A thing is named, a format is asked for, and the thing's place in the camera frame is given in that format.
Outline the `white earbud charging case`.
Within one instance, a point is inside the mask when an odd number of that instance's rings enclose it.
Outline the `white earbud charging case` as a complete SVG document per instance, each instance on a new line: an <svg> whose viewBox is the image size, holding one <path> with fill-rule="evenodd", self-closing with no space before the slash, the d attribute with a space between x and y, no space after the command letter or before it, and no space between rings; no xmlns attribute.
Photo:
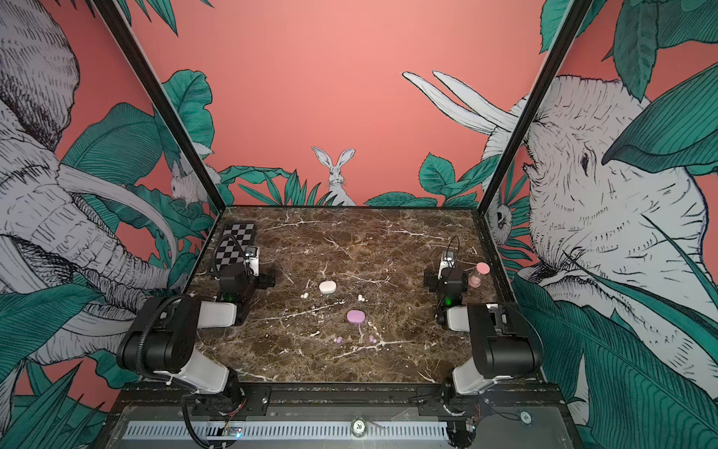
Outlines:
<svg viewBox="0 0 718 449"><path fill-rule="evenodd" d="M322 295L334 294L338 289L338 285L334 281L323 281L319 284L319 290Z"/></svg>

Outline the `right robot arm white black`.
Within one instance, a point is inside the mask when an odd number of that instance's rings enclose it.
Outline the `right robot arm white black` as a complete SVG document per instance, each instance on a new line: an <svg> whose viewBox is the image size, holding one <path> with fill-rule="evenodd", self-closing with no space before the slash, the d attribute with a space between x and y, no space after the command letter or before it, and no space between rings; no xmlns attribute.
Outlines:
<svg viewBox="0 0 718 449"><path fill-rule="evenodd" d="M480 395L491 385L539 371L543 342L517 304L463 303L469 277L458 267L426 271L424 287L437 295L438 325L469 335L471 356L452 371L455 394Z"/></svg>

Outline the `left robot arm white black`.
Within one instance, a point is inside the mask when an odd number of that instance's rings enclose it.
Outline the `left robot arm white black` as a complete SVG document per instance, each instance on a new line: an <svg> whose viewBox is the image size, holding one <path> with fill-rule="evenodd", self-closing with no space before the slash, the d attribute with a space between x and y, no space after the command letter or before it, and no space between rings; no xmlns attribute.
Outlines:
<svg viewBox="0 0 718 449"><path fill-rule="evenodd" d="M189 390L190 400L210 415L231 416L246 407L237 374L196 349L200 329L239 327L249 315L254 294L276 284L274 271L261 272L250 262L213 269L220 287L215 300L192 297L148 299L125 333L116 353L120 368Z"/></svg>

